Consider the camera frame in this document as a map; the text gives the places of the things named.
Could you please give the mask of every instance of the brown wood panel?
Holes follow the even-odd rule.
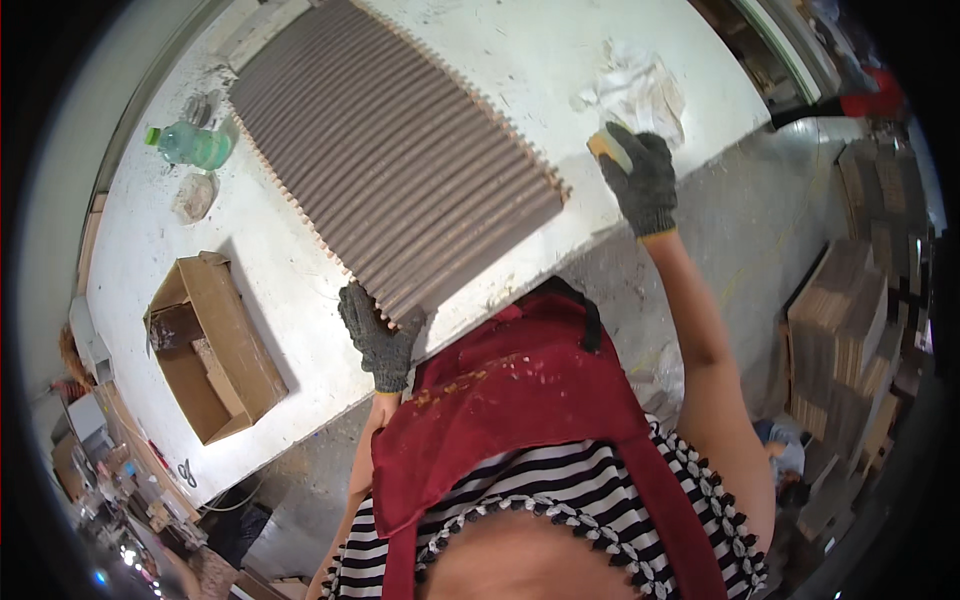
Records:
[[[400,324],[560,212],[568,192],[459,74],[348,0],[305,12],[230,100],[327,256]]]

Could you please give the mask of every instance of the yellow sponge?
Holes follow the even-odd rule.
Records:
[[[587,140],[587,147],[590,153],[599,158],[601,155],[607,155],[613,159],[613,162],[620,165],[624,173],[630,175],[634,172],[634,162],[630,160],[630,155],[623,149],[623,146],[610,135],[607,128],[603,128]]]

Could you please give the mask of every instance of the red apron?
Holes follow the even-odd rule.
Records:
[[[417,523],[480,461],[581,440],[616,447],[681,596],[725,599],[707,534],[648,437],[606,331],[588,352],[582,305],[556,294],[525,300],[420,365],[413,396],[373,438],[373,519],[390,539],[384,600],[412,600]]]

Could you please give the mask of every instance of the open cardboard box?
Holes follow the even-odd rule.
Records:
[[[166,337],[161,348],[154,344],[154,354],[204,445],[250,427],[287,395],[230,279],[228,262],[216,252],[178,258],[143,318],[153,341],[162,315],[169,315],[168,309],[180,313],[178,321],[162,324]]]

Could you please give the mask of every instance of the hand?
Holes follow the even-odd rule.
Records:
[[[376,390],[380,394],[402,392],[407,387],[414,342],[426,320],[423,311],[400,330],[391,331],[376,315],[373,299],[356,281],[340,289],[337,309],[350,332],[353,347],[363,353],[360,368],[373,373]]]
[[[607,132],[634,164],[627,175],[608,155],[598,158],[604,179],[634,235],[642,240],[676,229],[673,210],[677,207],[677,177],[666,142],[655,133],[632,135],[615,123],[607,124]]]

